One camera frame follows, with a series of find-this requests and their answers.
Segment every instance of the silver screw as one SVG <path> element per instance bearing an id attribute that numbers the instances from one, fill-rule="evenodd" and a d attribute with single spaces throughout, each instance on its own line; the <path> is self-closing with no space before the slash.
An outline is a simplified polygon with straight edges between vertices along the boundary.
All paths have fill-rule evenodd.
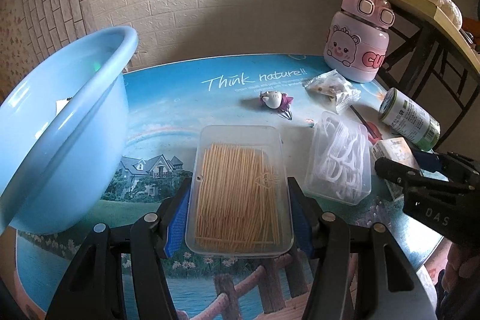
<path id="1" fill-rule="evenodd" d="M 322 214 L 322 219 L 332 222 L 335 221 L 335 215 L 330 211 L 326 211 L 324 214 Z"/>
<path id="2" fill-rule="evenodd" d="M 157 221 L 157 214 L 156 213 L 147 213 L 145 215 L 145 217 L 143 217 L 143 219 L 147 222 L 147 223 L 153 223 L 155 221 Z"/>
<path id="3" fill-rule="evenodd" d="M 99 234 L 100 232 L 105 231 L 106 227 L 107 226 L 104 223 L 98 223 L 93 227 L 93 230 Z"/>
<path id="4" fill-rule="evenodd" d="M 381 223 L 375 223 L 373 227 L 374 227 L 373 229 L 375 229 L 375 231 L 377 231 L 380 234 L 382 234 L 386 230 L 385 226 Z"/>

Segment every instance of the blue plastic basin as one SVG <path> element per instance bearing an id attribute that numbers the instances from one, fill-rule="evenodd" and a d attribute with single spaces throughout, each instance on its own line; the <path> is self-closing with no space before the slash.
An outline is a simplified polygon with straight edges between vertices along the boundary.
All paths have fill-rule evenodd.
<path id="1" fill-rule="evenodd" d="M 129 27 L 85 36 L 42 62 L 0 106 L 0 234 L 77 223 L 122 156 L 128 104 L 122 70 L 138 36 Z M 56 115 L 56 101 L 72 97 Z"/>

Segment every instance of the green and white canister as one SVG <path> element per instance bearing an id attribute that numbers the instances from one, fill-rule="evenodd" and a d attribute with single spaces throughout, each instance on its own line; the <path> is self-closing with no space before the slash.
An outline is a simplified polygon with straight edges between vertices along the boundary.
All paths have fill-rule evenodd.
<path id="1" fill-rule="evenodd" d="M 422 151 L 430 151 L 440 138 L 440 124 L 396 88 L 391 88 L 379 109 L 379 118 Z"/>

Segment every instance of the house print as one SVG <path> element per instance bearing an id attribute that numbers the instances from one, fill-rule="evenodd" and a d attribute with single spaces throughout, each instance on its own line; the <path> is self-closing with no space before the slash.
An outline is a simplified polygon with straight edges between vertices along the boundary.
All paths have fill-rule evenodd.
<path id="1" fill-rule="evenodd" d="M 148 175 L 154 179 L 167 178 L 174 176 L 182 170 L 183 162 L 176 156 L 171 160 L 167 160 L 163 154 L 148 160 L 122 156 L 117 172 L 123 174 L 123 177 L 127 180 L 128 187 L 123 190 L 121 196 L 123 197 L 124 193 L 129 190 L 133 190 L 138 181 Z M 158 189 L 155 186 L 145 186 L 145 193 L 156 197 Z"/>

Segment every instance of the small cardboard box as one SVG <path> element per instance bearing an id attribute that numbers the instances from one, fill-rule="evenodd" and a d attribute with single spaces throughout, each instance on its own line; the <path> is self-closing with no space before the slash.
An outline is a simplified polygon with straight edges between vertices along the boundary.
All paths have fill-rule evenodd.
<path id="1" fill-rule="evenodd" d="M 409 145 L 403 137 L 378 140 L 371 149 L 371 154 L 373 155 L 374 162 L 381 157 L 386 157 L 394 162 L 420 170 Z M 385 180 L 385 183 L 387 184 L 388 190 L 394 201 L 403 197 L 403 188 L 401 186 L 387 180 Z"/>

